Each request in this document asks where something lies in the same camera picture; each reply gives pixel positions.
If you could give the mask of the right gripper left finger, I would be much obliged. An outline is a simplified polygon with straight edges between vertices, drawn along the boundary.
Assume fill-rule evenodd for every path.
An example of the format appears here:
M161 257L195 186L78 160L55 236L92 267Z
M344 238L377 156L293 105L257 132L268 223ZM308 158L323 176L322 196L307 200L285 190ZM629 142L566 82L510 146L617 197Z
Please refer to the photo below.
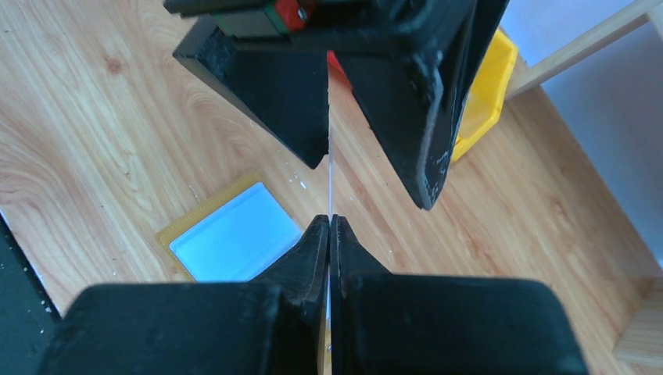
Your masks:
M246 282L97 284L57 325L40 374L321 374L329 218Z

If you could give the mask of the yellow leather card holder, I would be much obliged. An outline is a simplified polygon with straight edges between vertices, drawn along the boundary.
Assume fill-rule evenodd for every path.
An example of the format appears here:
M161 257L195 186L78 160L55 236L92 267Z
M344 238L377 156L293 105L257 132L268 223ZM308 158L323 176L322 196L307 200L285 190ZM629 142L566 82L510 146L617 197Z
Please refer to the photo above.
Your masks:
M247 173L156 234L195 282L258 276L302 236L302 229L257 173Z

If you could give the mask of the silver striped credit card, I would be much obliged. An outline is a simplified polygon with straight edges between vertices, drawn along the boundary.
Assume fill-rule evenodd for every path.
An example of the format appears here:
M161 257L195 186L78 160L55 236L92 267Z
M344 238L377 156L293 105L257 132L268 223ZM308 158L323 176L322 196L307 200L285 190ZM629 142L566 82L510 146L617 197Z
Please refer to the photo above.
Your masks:
M334 127L329 125L328 129L328 218L332 221L334 214ZM331 300L331 276L328 273L327 290L327 310L326 310L326 348L324 353L324 374L332 374L332 300Z

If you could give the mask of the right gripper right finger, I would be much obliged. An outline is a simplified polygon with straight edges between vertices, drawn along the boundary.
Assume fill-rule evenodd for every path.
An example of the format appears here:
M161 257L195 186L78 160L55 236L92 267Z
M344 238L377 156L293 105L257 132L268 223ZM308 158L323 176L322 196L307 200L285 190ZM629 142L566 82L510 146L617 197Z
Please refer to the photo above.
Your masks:
M389 272L334 216L335 374L585 374L563 305L536 280Z

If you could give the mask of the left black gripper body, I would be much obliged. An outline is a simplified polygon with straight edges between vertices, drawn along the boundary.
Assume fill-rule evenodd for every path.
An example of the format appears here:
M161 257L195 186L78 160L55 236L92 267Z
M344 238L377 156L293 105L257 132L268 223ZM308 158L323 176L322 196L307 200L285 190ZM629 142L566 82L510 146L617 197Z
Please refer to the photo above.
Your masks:
M396 55L446 48L474 1L165 1L209 17L240 49Z

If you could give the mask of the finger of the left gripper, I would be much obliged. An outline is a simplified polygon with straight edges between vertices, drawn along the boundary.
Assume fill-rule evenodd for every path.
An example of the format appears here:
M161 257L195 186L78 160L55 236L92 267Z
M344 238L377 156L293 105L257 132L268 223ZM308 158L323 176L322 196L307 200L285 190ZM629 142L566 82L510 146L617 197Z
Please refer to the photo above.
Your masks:
M311 169L328 154L325 53L243 50L203 17L173 57Z
M435 205L470 86L505 1L370 1L360 52L337 52L354 98L414 204Z

